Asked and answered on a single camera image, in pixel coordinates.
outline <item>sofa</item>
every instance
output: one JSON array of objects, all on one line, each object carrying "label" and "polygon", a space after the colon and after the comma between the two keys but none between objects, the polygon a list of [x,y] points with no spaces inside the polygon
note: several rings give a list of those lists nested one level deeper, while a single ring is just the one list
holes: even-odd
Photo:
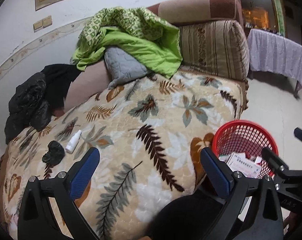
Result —
[{"label": "sofa", "polygon": [[[241,3],[170,0],[149,10],[180,28],[178,72],[170,80],[152,74],[109,90],[111,77],[99,61],[71,84],[57,118],[40,132],[24,129],[8,144],[0,209],[14,239],[28,178],[68,171],[90,147],[99,149],[100,163],[74,203],[102,239],[142,237],[165,205],[203,182],[200,150],[246,109],[249,53]],[[56,166],[41,161],[50,141],[65,147],[79,129],[73,153]],[[57,204],[50,203],[61,231],[71,236]]]}]

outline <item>green quilt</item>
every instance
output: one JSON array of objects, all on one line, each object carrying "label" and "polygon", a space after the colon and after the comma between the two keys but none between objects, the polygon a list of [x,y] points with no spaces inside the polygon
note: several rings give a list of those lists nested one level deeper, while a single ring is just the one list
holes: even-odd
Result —
[{"label": "green quilt", "polygon": [[146,8],[102,9],[83,28],[79,40],[73,60],[83,71],[103,56],[107,45],[117,45],[166,78],[182,61],[179,29]]}]

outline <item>white bottle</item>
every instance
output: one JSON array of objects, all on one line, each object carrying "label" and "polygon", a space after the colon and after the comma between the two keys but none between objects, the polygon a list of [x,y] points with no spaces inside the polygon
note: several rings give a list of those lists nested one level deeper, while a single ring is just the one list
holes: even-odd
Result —
[{"label": "white bottle", "polygon": [[68,142],[67,146],[66,146],[66,152],[67,153],[73,153],[74,149],[76,148],[80,136],[81,136],[82,131],[79,130],[78,132],[76,132],[70,139],[70,141]]}]

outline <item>screw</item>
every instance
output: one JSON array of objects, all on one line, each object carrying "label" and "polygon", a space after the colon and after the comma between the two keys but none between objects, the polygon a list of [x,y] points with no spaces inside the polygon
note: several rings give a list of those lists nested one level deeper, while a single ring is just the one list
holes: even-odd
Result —
[{"label": "screw", "polygon": [[67,173],[65,171],[61,171],[58,173],[58,178],[63,179],[66,175],[67,175]]},{"label": "screw", "polygon": [[269,176],[269,175],[265,175],[264,178],[265,178],[267,181],[271,181],[271,180],[272,180],[272,177]]},{"label": "screw", "polygon": [[29,178],[29,181],[30,181],[30,182],[34,182],[34,181],[36,180],[36,178],[37,178],[36,176],[31,176],[31,177]]},{"label": "screw", "polygon": [[233,172],[233,175],[234,175],[234,177],[236,177],[236,178],[241,178],[242,176],[243,176],[243,174],[240,172],[240,171],[235,171],[235,172]]}]

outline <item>red trash basket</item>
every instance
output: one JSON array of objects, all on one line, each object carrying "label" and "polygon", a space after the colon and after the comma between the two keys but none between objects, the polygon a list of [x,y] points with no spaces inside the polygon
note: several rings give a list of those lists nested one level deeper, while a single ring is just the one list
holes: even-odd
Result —
[{"label": "red trash basket", "polygon": [[[212,151],[219,157],[232,152],[245,152],[246,158],[261,156],[264,147],[269,147],[277,156],[278,148],[272,136],[257,123],[247,120],[235,120],[221,126],[214,135]],[[261,162],[258,179],[265,175],[272,176],[265,160]]]}]

